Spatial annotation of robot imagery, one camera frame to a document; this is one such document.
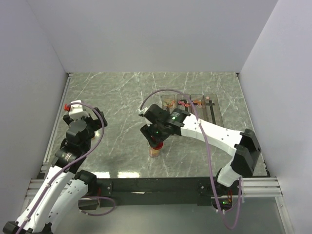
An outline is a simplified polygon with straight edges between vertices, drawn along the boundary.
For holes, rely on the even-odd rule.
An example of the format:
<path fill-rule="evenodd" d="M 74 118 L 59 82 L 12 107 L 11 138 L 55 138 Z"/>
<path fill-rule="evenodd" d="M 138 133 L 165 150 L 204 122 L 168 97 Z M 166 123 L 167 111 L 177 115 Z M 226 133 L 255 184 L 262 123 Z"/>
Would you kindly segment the red jar lid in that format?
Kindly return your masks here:
<path fill-rule="evenodd" d="M 162 147 L 163 147 L 163 142 L 160 142 L 156 146 L 152 146 L 151 148 L 154 150 L 160 150 Z"/>

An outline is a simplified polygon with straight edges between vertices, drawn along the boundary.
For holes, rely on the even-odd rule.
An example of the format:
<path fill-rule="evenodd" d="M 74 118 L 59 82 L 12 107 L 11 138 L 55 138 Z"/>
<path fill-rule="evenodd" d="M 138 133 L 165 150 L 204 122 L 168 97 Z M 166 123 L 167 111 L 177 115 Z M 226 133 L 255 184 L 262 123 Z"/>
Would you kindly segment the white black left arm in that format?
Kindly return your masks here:
<path fill-rule="evenodd" d="M 104 130 L 107 121 L 98 108 L 90 108 L 97 119 L 86 108 L 86 104 L 77 101 L 65 107 L 67 114 L 63 120 L 68 130 L 48 174 L 25 211 L 16 221 L 7 222 L 3 233 L 52 234 L 80 198 L 98 195 L 97 176 L 79 168 L 93 151 L 91 141 L 95 132 Z"/>

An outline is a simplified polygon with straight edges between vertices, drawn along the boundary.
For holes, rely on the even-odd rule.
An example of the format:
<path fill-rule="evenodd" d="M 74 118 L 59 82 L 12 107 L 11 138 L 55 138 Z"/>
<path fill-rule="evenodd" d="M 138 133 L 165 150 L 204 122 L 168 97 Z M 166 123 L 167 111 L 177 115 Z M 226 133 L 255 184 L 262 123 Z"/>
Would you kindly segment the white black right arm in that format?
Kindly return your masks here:
<path fill-rule="evenodd" d="M 240 177 L 253 176 L 261 153 L 253 130 L 231 130 L 178 108 L 169 113 L 156 104 L 139 110 L 139 116 L 147 121 L 140 131 L 152 148 L 159 147 L 169 136 L 177 135 L 206 141 L 230 155 L 232 159 L 220 169 L 214 182 L 218 194 L 226 194 Z"/>

